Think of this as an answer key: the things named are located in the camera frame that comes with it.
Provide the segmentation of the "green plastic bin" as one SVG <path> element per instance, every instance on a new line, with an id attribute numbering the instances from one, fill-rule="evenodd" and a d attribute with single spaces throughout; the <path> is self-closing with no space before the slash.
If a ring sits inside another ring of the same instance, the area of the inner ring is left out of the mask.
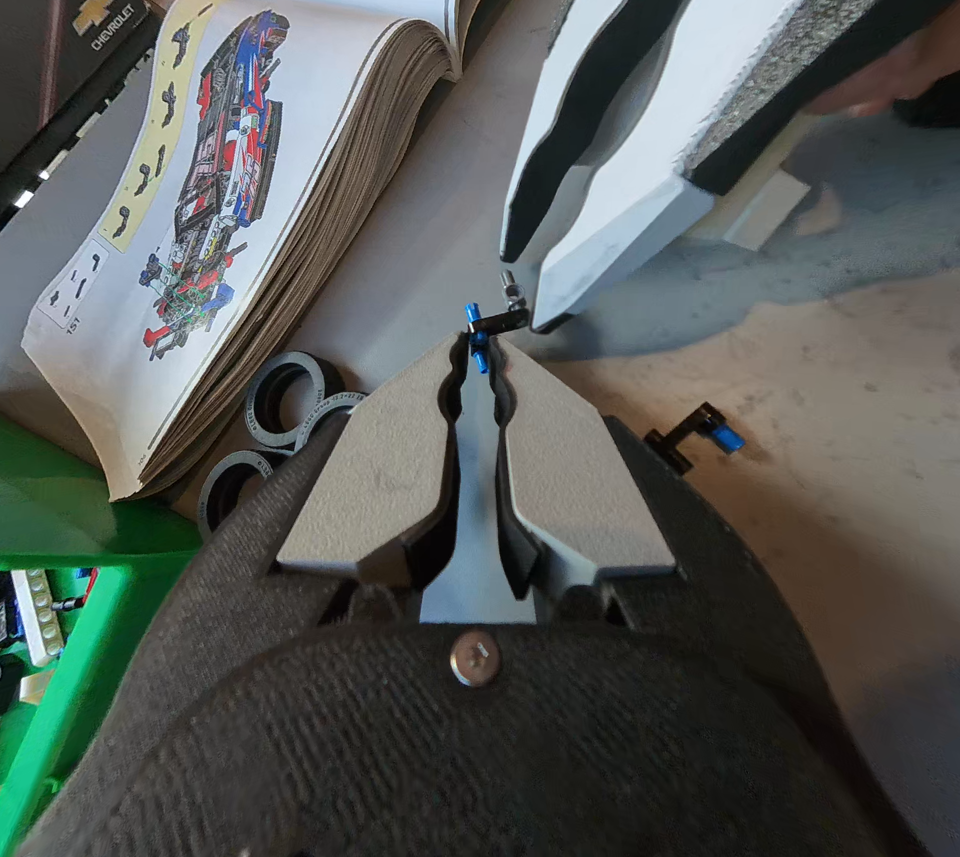
<path id="1" fill-rule="evenodd" d="M 2 715 L 1 848 L 13 855 L 66 784 L 114 701 L 163 598 L 201 547 L 198 528 L 152 500 L 112 503 L 102 473 L 2 418 L 2 572 L 48 571 L 64 593 L 99 572 L 54 669 L 27 677 Z"/>

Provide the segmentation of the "open instruction book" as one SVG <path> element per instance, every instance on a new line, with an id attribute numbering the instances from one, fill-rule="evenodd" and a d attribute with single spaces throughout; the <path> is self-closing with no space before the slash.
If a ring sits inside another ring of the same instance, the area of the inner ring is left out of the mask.
<path id="1" fill-rule="evenodd" d="M 175 0 L 102 215 L 21 347 L 111 503 L 205 454 L 402 162 L 481 0 Z"/>

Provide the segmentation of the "pile of small toy bricks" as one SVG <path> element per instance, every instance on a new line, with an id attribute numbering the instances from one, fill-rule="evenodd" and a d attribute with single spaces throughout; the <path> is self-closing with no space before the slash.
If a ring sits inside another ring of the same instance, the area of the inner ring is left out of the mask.
<path id="1" fill-rule="evenodd" d="M 68 637 L 62 619 L 85 606 L 98 572 L 96 567 L 74 569 L 63 593 L 40 568 L 2 572 L 2 715 L 23 701 L 27 678 L 54 669 Z"/>

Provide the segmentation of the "black rubber toy tyre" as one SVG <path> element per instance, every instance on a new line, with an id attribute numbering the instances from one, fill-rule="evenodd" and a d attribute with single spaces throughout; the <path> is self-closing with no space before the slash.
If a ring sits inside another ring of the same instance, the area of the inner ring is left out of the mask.
<path id="1" fill-rule="evenodd" d="M 294 384 L 304 381 L 301 420 L 284 423 L 283 401 Z M 344 392 L 346 381 L 337 366 L 304 351 L 277 354 L 254 374 L 246 391 L 246 430 L 252 439 L 272 451 L 295 450 L 299 433 L 308 418 L 331 396 Z"/>
<path id="2" fill-rule="evenodd" d="M 203 542 L 292 456 L 290 451 L 248 448 L 232 452 L 209 471 L 198 494 L 197 523 Z"/>
<path id="3" fill-rule="evenodd" d="M 294 453 L 301 452 L 311 437 L 323 428 L 331 418 L 350 416 L 355 408 L 368 395 L 356 391 L 340 391 L 324 397 L 313 407 L 303 422 L 299 425 L 294 441 Z"/>

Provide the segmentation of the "person's right hand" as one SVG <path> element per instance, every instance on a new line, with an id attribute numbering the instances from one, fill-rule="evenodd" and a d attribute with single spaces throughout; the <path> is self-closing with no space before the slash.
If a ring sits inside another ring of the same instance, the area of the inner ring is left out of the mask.
<path id="1" fill-rule="evenodd" d="M 917 98 L 959 70 L 959 0 L 879 59 L 812 100 L 803 112 L 852 117 L 879 114 Z"/>

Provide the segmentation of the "person's right forearm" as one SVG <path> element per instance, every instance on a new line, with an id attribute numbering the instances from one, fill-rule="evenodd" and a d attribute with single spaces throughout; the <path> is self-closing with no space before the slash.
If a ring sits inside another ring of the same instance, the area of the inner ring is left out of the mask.
<path id="1" fill-rule="evenodd" d="M 959 129 L 959 71 L 936 80 L 917 97 L 893 104 L 894 117 L 923 130 Z"/>

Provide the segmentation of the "black angled beam blue pin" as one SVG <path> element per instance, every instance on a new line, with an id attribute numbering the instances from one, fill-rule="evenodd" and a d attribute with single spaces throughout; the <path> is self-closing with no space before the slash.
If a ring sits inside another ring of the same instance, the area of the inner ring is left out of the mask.
<path id="1" fill-rule="evenodd" d="M 709 402 L 703 402 L 666 433 L 652 429 L 643 437 L 643 443 L 674 473 L 684 477 L 693 469 L 693 463 L 681 452 L 680 446 L 692 436 L 712 443 L 727 456 L 738 453 L 746 445 L 744 438 L 730 426 L 726 416 Z"/>

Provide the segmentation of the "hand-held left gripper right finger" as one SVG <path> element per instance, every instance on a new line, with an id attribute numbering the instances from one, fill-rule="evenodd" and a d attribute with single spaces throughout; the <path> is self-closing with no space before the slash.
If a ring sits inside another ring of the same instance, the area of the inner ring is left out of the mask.
<path id="1" fill-rule="evenodd" d="M 664 576 L 676 558 L 599 410 L 503 337 L 490 346 L 500 561 L 516 599 Z"/>

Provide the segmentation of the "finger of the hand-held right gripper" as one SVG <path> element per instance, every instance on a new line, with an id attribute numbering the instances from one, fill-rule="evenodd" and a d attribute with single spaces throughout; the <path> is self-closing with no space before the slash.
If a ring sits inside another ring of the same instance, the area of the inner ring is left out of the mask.
<path id="1" fill-rule="evenodd" d="M 506 263 L 521 257 L 621 86 L 682 2 L 561 0 L 510 178 L 500 239 Z"/>
<path id="2" fill-rule="evenodd" d="M 534 233 L 534 331 L 581 313 L 713 209 L 718 192 L 688 176 L 692 157 L 803 2 L 684 3 Z"/>

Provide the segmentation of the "black beam two blue pins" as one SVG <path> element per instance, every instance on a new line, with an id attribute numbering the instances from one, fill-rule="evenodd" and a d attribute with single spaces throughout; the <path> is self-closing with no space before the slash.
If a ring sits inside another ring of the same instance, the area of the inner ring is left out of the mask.
<path id="1" fill-rule="evenodd" d="M 530 311 L 524 300 L 515 300 L 506 311 L 483 315 L 476 302 L 464 306 L 469 354 L 482 375 L 490 373 L 489 348 L 492 337 L 528 326 Z"/>

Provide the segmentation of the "black cardboard box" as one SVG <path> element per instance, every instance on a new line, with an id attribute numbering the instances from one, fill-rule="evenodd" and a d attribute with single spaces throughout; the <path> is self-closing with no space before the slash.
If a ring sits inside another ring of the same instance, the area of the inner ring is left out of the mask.
<path id="1" fill-rule="evenodd" d="M 1 0 L 1 226 L 154 46 L 146 0 Z"/>

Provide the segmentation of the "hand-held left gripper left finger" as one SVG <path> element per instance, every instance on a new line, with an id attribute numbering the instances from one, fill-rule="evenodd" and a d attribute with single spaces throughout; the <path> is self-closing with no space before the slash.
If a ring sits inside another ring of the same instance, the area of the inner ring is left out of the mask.
<path id="1" fill-rule="evenodd" d="M 359 403 L 277 553 L 284 568 L 426 587 L 455 545 L 461 335 Z"/>

